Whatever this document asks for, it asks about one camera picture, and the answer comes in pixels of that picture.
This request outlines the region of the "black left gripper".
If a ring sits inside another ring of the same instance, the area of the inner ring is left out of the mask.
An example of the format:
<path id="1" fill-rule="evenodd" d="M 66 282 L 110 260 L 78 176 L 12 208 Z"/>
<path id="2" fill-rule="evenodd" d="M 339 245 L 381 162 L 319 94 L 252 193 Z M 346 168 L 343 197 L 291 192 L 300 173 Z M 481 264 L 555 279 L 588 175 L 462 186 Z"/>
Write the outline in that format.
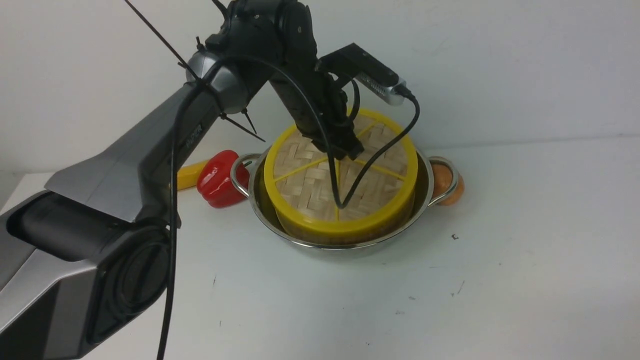
<path id="1" fill-rule="evenodd" d="M 347 96 L 336 80 L 315 64 L 287 64 L 283 69 L 299 86 L 279 71 L 270 78 L 270 85 L 302 136 L 320 152 L 331 151 L 338 160 L 361 155 L 364 146 L 355 134 L 355 117 L 347 114 Z"/>

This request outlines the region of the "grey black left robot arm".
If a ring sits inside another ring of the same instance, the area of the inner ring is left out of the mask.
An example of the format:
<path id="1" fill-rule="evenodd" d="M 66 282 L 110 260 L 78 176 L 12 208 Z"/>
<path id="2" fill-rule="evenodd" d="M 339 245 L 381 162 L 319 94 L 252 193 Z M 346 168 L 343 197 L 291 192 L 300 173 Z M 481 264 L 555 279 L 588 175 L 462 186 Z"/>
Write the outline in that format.
<path id="1" fill-rule="evenodd" d="M 330 158 L 363 146 L 297 0 L 218 3 L 187 81 L 98 155 L 57 171 L 1 216 L 1 358 L 80 359 L 174 291 L 178 170 L 222 115 L 271 84 Z"/>

